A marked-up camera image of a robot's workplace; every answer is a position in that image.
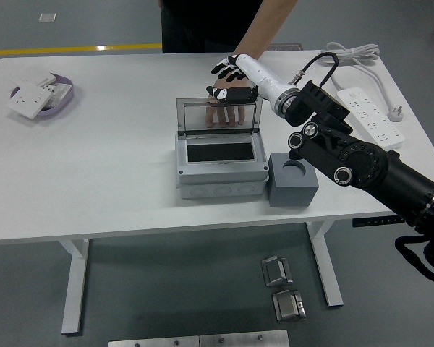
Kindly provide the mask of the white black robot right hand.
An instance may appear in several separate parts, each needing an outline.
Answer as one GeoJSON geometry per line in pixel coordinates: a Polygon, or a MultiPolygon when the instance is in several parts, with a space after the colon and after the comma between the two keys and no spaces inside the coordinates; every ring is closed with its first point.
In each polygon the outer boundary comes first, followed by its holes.
{"type": "Polygon", "coordinates": [[[219,79],[226,78],[228,82],[246,77],[255,85],[254,87],[206,87],[208,93],[222,104],[248,104],[260,96],[268,100],[277,110],[286,100],[295,98],[299,93],[298,88],[282,82],[271,70],[246,54],[227,56],[211,70],[211,73],[217,74],[219,79]]]}

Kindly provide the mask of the person's hand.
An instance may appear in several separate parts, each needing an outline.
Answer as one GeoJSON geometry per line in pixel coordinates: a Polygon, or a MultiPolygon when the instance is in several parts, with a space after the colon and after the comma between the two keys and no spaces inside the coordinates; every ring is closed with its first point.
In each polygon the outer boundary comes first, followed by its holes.
{"type": "MultiPolygon", "coordinates": [[[[216,80],[213,84],[214,88],[225,89],[231,87],[247,87],[247,79],[233,80],[231,82],[225,79],[216,80]]],[[[224,127],[235,127],[243,125],[245,121],[244,106],[229,106],[229,107],[210,107],[206,109],[205,125],[207,128],[218,125],[224,127]]]]}

